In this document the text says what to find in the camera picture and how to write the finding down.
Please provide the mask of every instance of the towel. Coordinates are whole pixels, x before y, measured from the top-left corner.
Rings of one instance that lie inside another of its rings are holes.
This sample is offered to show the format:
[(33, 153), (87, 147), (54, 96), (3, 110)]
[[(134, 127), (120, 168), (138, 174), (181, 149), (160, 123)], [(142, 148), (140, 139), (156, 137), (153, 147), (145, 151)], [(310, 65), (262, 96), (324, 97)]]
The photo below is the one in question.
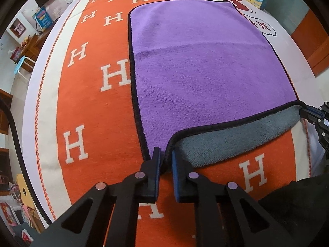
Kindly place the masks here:
[[(272, 46), (230, 2), (149, 3), (130, 12), (128, 25), (132, 100), (145, 159), (180, 130), (206, 126), (207, 132), (209, 125), (297, 99)], [(284, 130), (286, 124), (274, 134)]]

